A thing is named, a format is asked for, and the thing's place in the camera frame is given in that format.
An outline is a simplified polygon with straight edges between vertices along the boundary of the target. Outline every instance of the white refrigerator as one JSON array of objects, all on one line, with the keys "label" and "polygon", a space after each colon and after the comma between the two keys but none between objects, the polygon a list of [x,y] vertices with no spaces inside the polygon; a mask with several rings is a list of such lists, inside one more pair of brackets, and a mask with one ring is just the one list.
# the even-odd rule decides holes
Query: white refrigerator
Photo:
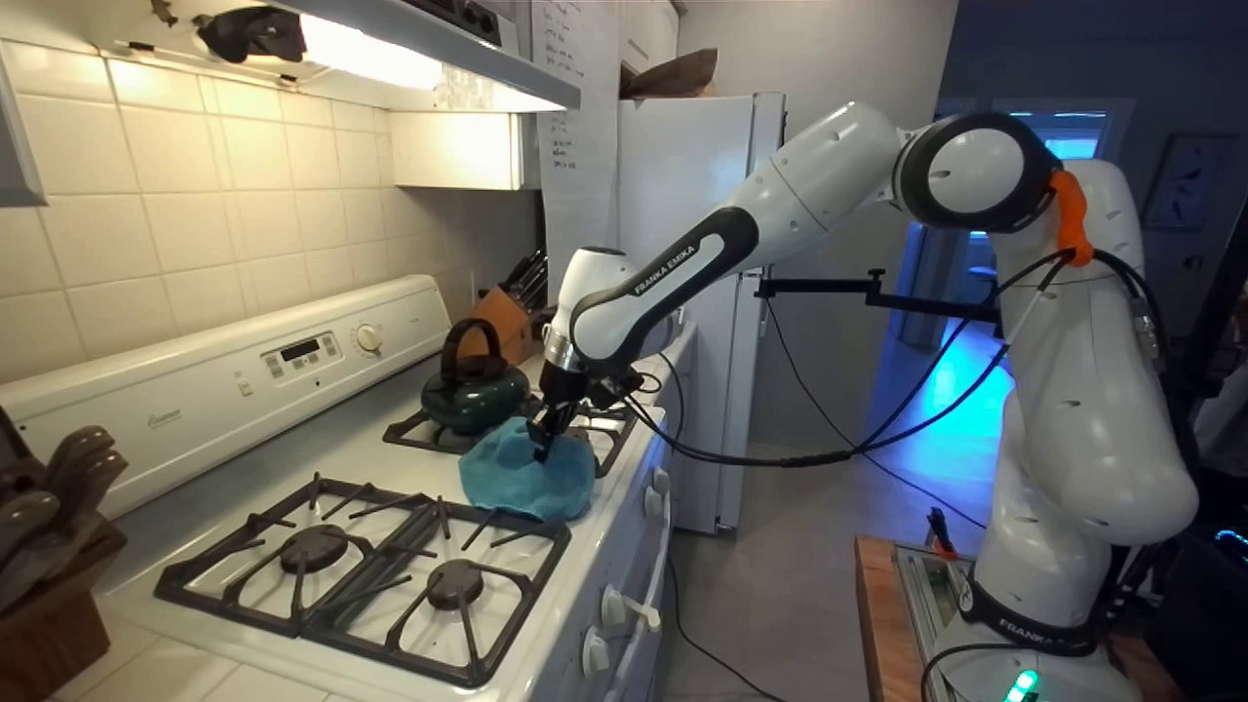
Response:
[{"label": "white refrigerator", "polygon": [[[643,264],[719,204],[752,162],[780,149],[783,96],[643,96],[619,100],[619,250]],[[760,274],[739,274],[687,304],[696,318],[696,381],[684,442],[744,456],[752,364],[760,339]],[[741,469],[672,461],[675,528],[723,536],[741,521]]]}]

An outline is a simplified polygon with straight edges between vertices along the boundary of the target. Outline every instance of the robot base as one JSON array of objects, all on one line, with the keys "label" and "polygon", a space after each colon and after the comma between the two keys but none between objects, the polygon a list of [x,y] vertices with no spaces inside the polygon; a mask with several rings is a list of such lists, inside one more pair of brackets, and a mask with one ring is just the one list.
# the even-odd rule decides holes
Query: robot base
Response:
[{"label": "robot base", "polygon": [[964,620],[973,598],[973,563],[949,563],[930,550],[899,546],[899,573],[922,638],[922,660],[943,654],[930,673],[932,702],[1140,702],[1140,685],[1118,673],[1105,647],[1094,654],[1040,654],[1034,647],[1010,647],[1008,634],[988,624]]}]

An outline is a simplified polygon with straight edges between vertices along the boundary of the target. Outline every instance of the kettle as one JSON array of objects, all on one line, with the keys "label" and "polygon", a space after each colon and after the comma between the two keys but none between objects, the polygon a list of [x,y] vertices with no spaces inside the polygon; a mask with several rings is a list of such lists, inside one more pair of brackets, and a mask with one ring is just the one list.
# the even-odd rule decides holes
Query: kettle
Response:
[{"label": "kettle", "polygon": [[[489,339],[489,355],[462,360],[468,331]],[[480,438],[526,408],[532,380],[502,360],[497,324],[480,315],[462,318],[445,337],[442,372],[420,390],[420,415],[462,438]]]}]

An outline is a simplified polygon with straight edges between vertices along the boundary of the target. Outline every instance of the white cabinet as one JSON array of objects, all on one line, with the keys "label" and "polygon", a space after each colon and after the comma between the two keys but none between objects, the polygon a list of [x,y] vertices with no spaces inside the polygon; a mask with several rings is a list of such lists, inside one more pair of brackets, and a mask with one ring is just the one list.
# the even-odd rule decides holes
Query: white cabinet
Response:
[{"label": "white cabinet", "polygon": [[514,114],[389,114],[398,186],[526,186],[526,121]]},{"label": "white cabinet", "polygon": [[654,61],[675,58],[678,17],[672,0],[623,0],[619,5],[619,39],[623,39],[623,65],[648,69]]},{"label": "white cabinet", "polygon": [[0,61],[0,208],[43,208],[37,157],[16,114],[16,96]]}]

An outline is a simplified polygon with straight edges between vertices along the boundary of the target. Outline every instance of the white stove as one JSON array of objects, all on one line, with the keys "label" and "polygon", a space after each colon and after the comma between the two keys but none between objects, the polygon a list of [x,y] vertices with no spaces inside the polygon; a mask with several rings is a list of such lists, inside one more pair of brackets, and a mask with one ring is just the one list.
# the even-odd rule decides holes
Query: white stove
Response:
[{"label": "white stove", "polygon": [[[623,417],[583,422],[589,445],[618,456],[571,528],[471,512],[458,452],[383,442],[412,415],[445,329],[437,287],[412,277],[245,324],[245,337],[160,348],[150,364],[0,385],[39,456],[65,425],[98,422],[134,461],[107,502],[130,550],[98,590],[123,634],[61,698],[190,695],[173,673],[152,677],[167,690],[141,677],[167,642],[214,673],[184,677],[190,698],[232,698],[245,673],[360,702],[636,698],[661,647],[665,442]],[[687,342],[689,331],[675,337],[669,360]],[[204,395],[173,403],[178,381]]]}]

